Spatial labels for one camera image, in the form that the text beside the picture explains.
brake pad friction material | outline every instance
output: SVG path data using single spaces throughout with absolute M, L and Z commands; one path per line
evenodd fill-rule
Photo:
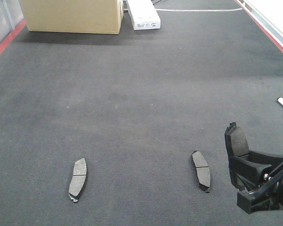
M 209 188 L 211 186 L 211 174 L 207 161 L 200 151 L 195 151 L 191 155 L 191 162 L 195 170 L 198 186 L 201 190 L 209 193 Z
M 79 201 L 87 179 L 87 165 L 85 159 L 80 159 L 75 162 L 72 179 L 69 185 L 69 197 L 74 202 Z

red floor stripe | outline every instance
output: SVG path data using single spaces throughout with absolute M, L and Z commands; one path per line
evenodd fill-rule
M 245 10 L 245 12 L 252 18 L 253 21 L 255 21 L 255 23 L 258 25 L 258 27 L 266 34 L 266 36 L 281 50 L 281 52 L 283 53 L 283 47 L 280 45 L 280 43 L 274 39 L 272 37 L 272 35 L 270 34 L 270 32 L 268 30 L 266 30 L 264 27 L 261 26 L 261 24 L 258 22 L 258 20 L 252 15 L 250 14 L 248 11 Z
M 0 55 L 5 50 L 5 48 L 14 40 L 14 38 L 22 31 L 26 26 L 25 20 L 22 20 L 18 26 L 13 30 L 0 44 Z

white wall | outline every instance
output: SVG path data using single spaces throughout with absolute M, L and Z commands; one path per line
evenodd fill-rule
M 18 0 L 0 0 L 0 43 L 22 19 Z
M 247 0 L 283 34 L 283 0 Z

white floor line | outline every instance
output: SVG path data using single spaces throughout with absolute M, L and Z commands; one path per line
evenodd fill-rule
M 157 8 L 156 11 L 164 12 L 234 12 L 242 10 L 242 8 L 233 8 L 233 9 L 166 9 L 166 8 Z

white box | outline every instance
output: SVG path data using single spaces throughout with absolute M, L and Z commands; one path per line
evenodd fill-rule
M 159 29 L 160 18 L 151 0 L 126 0 L 134 30 Z

